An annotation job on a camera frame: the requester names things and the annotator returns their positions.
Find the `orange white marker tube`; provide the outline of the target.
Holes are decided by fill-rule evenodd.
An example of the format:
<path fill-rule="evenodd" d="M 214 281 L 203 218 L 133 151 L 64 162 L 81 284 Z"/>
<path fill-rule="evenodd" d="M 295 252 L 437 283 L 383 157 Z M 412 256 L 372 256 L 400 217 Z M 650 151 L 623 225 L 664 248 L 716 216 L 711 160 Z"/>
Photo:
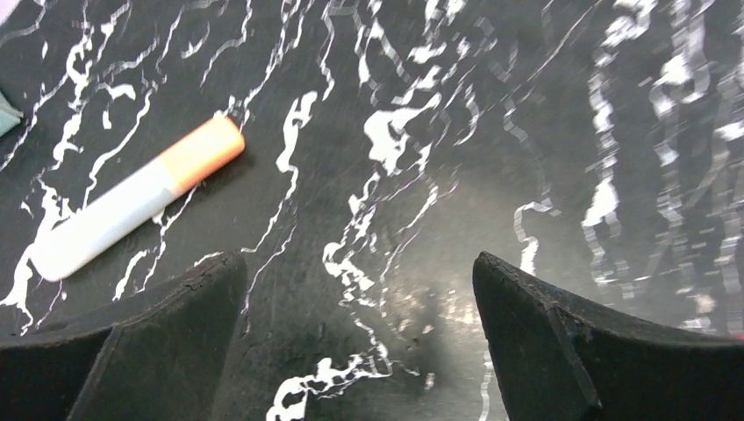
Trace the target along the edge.
<path fill-rule="evenodd" d="M 35 240 L 30 262 L 58 282 L 113 246 L 245 150 L 239 127 L 215 117 Z"/>

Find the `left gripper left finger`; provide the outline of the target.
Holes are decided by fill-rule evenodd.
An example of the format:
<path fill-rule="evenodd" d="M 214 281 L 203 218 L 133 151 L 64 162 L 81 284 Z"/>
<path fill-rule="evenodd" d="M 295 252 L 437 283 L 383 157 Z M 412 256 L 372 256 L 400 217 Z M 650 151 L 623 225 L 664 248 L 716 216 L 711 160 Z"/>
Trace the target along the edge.
<path fill-rule="evenodd" d="M 240 253 L 1 340 L 4 420 L 205 420 L 246 290 Z"/>

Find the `white cardboard box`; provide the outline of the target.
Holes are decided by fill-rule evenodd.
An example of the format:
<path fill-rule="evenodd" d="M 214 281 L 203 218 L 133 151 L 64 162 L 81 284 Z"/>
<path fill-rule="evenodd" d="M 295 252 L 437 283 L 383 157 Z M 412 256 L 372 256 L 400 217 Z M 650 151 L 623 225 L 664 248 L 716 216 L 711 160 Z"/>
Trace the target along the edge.
<path fill-rule="evenodd" d="M 0 136 L 17 127 L 24 119 L 24 113 L 17 109 L 3 93 L 0 94 Z"/>

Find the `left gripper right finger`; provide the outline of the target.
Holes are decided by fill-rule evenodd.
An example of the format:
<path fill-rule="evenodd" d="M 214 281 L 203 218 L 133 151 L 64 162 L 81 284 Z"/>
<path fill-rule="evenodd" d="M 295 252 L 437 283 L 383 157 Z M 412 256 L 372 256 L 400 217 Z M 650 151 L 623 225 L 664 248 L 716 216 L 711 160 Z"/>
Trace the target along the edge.
<path fill-rule="evenodd" d="M 658 325 L 480 253 L 472 285 L 511 420 L 740 420 L 743 342 Z"/>

